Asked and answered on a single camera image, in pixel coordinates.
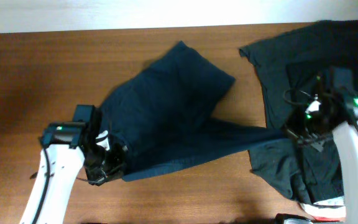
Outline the dark blue shorts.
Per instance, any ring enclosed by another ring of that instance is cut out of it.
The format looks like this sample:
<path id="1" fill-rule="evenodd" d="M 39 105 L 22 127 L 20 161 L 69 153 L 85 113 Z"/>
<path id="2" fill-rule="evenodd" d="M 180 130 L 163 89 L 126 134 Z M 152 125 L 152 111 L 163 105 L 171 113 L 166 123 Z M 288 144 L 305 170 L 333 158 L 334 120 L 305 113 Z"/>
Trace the dark blue shorts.
<path id="1" fill-rule="evenodd" d="M 218 120 L 234 77 L 177 43 L 102 103 L 101 129 L 125 153 L 123 180 L 169 174 L 284 138 L 281 131 Z"/>

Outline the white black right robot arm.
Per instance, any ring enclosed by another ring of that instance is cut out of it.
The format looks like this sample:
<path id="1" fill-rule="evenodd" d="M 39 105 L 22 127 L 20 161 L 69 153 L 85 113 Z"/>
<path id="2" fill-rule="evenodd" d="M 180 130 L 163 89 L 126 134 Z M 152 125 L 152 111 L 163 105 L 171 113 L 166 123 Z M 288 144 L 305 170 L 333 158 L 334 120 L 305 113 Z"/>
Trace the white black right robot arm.
<path id="1" fill-rule="evenodd" d="M 295 110 L 283 130 L 298 147 L 318 151 L 333 141 L 339 154 L 346 223 L 358 223 L 358 91 L 352 72 L 331 67 L 284 91 Z"/>

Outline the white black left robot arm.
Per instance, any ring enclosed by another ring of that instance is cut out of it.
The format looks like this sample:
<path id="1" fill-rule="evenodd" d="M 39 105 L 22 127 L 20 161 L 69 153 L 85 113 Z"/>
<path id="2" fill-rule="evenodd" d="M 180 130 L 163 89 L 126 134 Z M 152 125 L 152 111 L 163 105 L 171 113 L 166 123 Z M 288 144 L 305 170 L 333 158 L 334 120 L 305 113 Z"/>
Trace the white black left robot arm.
<path id="1" fill-rule="evenodd" d="M 63 223 L 81 169 L 85 182 L 100 186 L 123 175 L 125 152 L 108 132 L 84 122 L 51 123 L 40 138 L 39 169 L 21 223 Z"/>

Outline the dark grey t-shirt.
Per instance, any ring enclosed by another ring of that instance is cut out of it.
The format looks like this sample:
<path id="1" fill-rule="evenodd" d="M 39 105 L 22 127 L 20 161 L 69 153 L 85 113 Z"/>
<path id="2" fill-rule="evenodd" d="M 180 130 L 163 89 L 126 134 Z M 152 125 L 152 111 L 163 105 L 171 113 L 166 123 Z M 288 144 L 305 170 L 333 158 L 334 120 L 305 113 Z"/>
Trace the dark grey t-shirt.
<path id="1" fill-rule="evenodd" d="M 287 118 L 314 95 L 316 76 L 336 68 L 352 75 L 358 91 L 358 21 L 320 21 L 240 48 L 255 67 L 262 86 L 267 127 L 280 129 Z M 300 203 L 343 195 L 341 165 L 335 144 L 323 150 L 297 147 L 289 139 L 250 150 L 254 174 L 284 197 Z"/>

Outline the white red garment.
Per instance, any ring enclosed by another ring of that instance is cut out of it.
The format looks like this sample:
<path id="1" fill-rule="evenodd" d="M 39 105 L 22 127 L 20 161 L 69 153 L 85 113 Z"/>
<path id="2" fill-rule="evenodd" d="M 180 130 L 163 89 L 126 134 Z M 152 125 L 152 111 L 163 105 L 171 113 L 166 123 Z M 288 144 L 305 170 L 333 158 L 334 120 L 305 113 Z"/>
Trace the white red garment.
<path id="1" fill-rule="evenodd" d="M 343 221 L 346 217 L 344 196 L 315 202 L 300 203 L 300 207 L 317 221 Z"/>

